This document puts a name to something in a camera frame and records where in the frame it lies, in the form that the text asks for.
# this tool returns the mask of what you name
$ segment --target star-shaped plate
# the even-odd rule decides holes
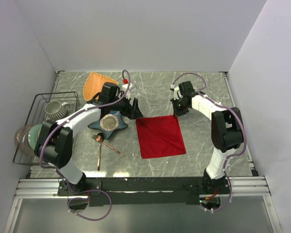
[[[102,119],[88,125],[90,129],[100,130],[105,139],[108,139],[115,130],[125,129],[128,127],[122,120],[122,115],[117,111],[110,111]]]

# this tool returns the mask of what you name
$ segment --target small red object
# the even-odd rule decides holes
[[[141,157],[160,158],[185,154],[185,146],[178,122],[174,116],[136,119]]]

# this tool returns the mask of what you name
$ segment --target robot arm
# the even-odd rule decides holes
[[[195,109],[211,120],[211,139],[214,145],[210,164],[204,172],[204,187],[218,185],[224,179],[224,162],[229,155],[234,154],[243,142],[243,134],[234,115],[225,108],[210,102],[205,93],[203,96],[195,92],[190,81],[180,83],[174,88],[171,99],[174,116],[179,117]],[[240,110],[231,108],[242,121]]]
[[[122,91],[126,90],[127,84],[122,86]],[[119,99],[119,87],[113,83],[105,83],[102,91],[88,101],[80,110],[72,115],[53,122],[47,120],[42,124],[34,153],[40,157],[42,147],[50,133],[59,125],[62,125],[51,140],[48,142],[43,161],[56,168],[77,190],[85,190],[84,185],[86,176],[72,162],[72,142],[73,138],[92,122],[103,118],[110,111],[119,111],[121,115],[129,119],[143,117],[138,107],[138,100],[134,98],[133,104],[130,104],[130,98],[125,96],[117,104],[108,105]]]

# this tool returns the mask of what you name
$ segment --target marble surface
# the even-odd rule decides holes
[[[121,72],[100,72],[122,83]],[[135,97],[144,117],[172,115],[170,99],[171,82],[183,72],[132,72],[131,78],[138,87]],[[76,91],[83,99],[83,85],[90,72],[63,72],[58,77],[56,92]],[[205,77],[208,84],[205,93],[223,105],[232,106],[223,73],[198,73]],[[203,83],[193,75],[187,75],[178,81],[191,81],[195,90]],[[114,132],[106,140],[108,144],[125,154],[120,156],[110,148],[102,145],[101,171],[97,171],[99,143],[91,136],[98,130],[84,129],[74,139],[72,160],[88,177],[177,177],[202,176],[209,164],[213,152],[210,137],[210,120],[201,113],[190,112],[179,117],[180,128],[187,153],[164,158],[142,159],[140,155],[135,120],[123,119],[128,128]],[[230,161],[227,169],[230,176],[251,176],[248,157],[245,154]],[[32,178],[57,177],[52,170],[32,167]]]

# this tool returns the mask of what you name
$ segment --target plate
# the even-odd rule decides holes
[[[28,142],[29,142],[30,147],[33,150],[35,148],[35,145],[38,142],[38,137],[39,137],[41,127],[42,127],[42,124],[35,125],[30,129],[28,133]]]

